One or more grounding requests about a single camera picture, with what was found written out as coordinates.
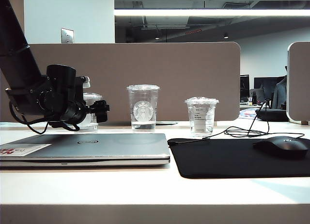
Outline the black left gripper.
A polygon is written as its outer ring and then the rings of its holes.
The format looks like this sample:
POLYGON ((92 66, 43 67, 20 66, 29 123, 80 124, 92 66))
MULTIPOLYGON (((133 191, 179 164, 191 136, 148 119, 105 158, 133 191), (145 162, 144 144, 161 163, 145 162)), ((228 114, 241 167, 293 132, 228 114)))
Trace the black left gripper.
POLYGON ((82 99, 61 100, 59 121, 67 124, 75 125, 81 123, 87 114, 95 113, 96 121, 103 123, 108 120, 109 104, 105 100, 98 100, 94 105, 86 105, 86 101, 82 99))

